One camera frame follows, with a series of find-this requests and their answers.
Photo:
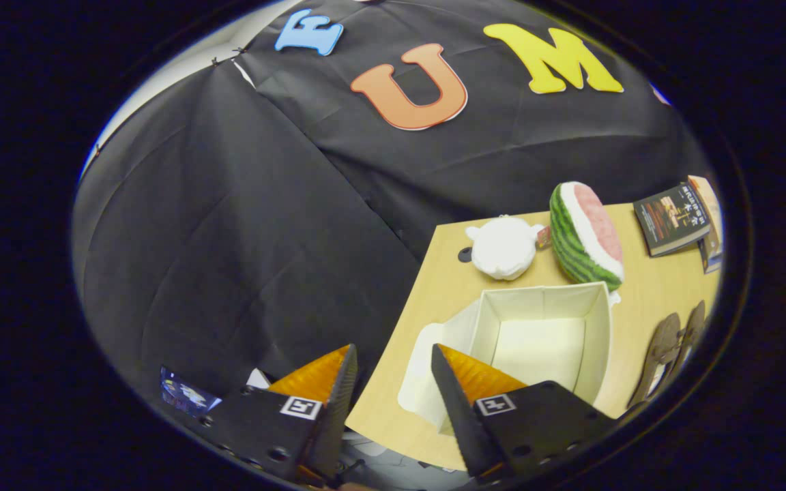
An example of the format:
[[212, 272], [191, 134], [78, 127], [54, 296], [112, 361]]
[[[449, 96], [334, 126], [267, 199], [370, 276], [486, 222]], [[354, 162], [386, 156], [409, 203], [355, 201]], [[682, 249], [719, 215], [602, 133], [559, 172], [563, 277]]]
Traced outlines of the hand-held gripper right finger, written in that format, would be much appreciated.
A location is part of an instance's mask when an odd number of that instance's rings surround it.
[[617, 426], [559, 383], [527, 385], [441, 343], [431, 349], [431, 371], [467, 473], [478, 485], [555, 472]]

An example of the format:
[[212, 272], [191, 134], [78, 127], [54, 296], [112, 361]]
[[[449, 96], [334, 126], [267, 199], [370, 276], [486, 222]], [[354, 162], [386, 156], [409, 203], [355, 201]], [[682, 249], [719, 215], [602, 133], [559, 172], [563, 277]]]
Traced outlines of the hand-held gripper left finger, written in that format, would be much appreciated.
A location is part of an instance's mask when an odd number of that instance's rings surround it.
[[268, 388], [244, 386], [199, 419], [199, 437], [257, 471], [304, 487], [336, 479], [358, 348], [349, 343]]

